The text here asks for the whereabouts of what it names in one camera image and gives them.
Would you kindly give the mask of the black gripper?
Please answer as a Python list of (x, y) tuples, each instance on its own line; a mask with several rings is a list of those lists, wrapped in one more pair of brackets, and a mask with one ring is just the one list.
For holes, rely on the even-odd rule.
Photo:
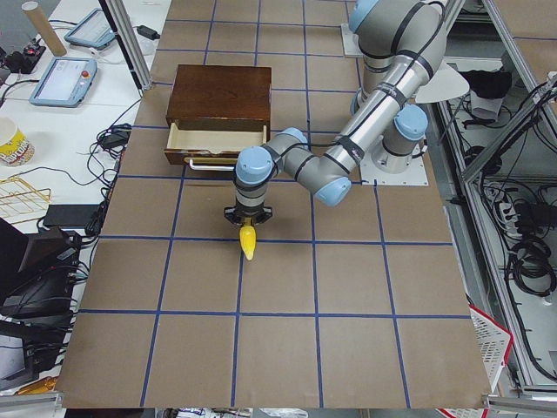
[(256, 226), (265, 223), (273, 215), (270, 206), (230, 206), (224, 209), (224, 217), (237, 226)]

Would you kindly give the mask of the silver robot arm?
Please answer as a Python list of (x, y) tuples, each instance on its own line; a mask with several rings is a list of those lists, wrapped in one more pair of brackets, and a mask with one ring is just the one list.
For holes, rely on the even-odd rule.
[(236, 201), (224, 209), (225, 218), (238, 226), (266, 222), (272, 216), (265, 206), (267, 184), (281, 172), (324, 204), (337, 205), (352, 186), (350, 172), (372, 142), (439, 69), (446, 51), (445, 18), (445, 5), (434, 1), (358, 1), (349, 29), (368, 68), (382, 78), (361, 92), (358, 110), (322, 156), (312, 153), (294, 127), (264, 145), (245, 148), (234, 168)]

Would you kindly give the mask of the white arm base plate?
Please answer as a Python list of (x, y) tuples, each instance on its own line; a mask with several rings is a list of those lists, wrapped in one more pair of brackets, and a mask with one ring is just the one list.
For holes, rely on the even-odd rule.
[(364, 54), (359, 48), (359, 38), (354, 34), (348, 24), (340, 25), (344, 57), (363, 58)]
[(411, 141), (410, 154), (398, 157), (383, 146), (379, 136), (367, 150), (359, 165), (360, 177), (367, 185), (428, 186), (428, 178), (421, 152), (420, 140)]

